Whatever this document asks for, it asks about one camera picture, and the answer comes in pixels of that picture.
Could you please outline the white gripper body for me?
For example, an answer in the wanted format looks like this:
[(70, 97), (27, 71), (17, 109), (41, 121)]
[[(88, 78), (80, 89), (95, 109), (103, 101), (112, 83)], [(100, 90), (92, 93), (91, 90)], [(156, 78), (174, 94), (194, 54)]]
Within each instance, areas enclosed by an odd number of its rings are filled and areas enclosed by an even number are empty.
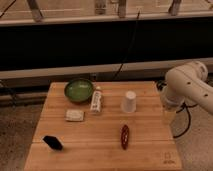
[(165, 97), (162, 98), (162, 105), (163, 123), (166, 125), (170, 125), (176, 115), (177, 106)]

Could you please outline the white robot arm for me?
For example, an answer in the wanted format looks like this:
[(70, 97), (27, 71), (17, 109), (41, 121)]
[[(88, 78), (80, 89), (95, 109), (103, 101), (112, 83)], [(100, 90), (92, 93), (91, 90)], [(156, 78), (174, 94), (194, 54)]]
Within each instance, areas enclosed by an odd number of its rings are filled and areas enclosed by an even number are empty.
[(208, 69), (193, 61), (170, 69), (165, 74), (166, 86), (160, 93), (163, 105), (163, 123), (169, 125), (177, 109), (189, 99), (213, 115), (213, 87), (206, 83)]

